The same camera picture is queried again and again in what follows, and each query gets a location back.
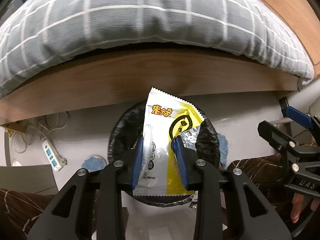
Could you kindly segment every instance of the chip bag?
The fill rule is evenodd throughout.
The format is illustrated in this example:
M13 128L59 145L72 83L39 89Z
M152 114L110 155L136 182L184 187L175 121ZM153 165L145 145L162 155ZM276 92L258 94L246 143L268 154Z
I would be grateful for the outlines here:
M187 195L170 143L180 133L200 126L204 118L187 101L152 88L143 126L142 165L134 195Z

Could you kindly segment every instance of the gray plaid duvet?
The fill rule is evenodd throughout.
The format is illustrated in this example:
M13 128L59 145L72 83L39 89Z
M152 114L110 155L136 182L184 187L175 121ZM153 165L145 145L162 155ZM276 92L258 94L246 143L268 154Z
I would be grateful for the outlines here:
M314 76L296 35L259 0L28 0L0 27L0 98L76 55L140 42L243 54L302 84Z

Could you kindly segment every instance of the gray panel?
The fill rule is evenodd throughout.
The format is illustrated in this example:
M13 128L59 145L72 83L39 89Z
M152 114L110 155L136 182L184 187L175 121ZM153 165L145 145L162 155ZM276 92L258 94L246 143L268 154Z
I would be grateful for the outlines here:
M51 165L0 167L0 188L37 193L53 187Z
M55 195L58 193L58 188L57 187L52 187L49 189L45 189L43 191L37 192L39 195Z
M5 164L7 167L11 167L10 160L10 147L9 147L9 134L4 132L4 156L5 156Z

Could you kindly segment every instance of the brand logo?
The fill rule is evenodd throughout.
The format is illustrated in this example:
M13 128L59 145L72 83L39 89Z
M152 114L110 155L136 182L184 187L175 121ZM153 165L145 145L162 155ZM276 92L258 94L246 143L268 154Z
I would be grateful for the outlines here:
M192 128L192 119L190 115L188 114L181 115L172 122L169 128L169 136L172 140L179 133L182 133L191 128Z
M299 186L302 186L308 189L314 189L316 187L314 183L306 182L304 179L301 180L301 182L299 183Z
M160 105L153 105L151 113L168 117L172 113L172 108L165 109L165 108L162 108Z

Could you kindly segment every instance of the bed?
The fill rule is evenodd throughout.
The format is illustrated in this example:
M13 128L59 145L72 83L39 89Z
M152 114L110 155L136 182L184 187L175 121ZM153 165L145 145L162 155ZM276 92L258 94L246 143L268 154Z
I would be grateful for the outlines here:
M307 0L27 0L0 27L0 124L152 86L295 90L318 75L319 42Z

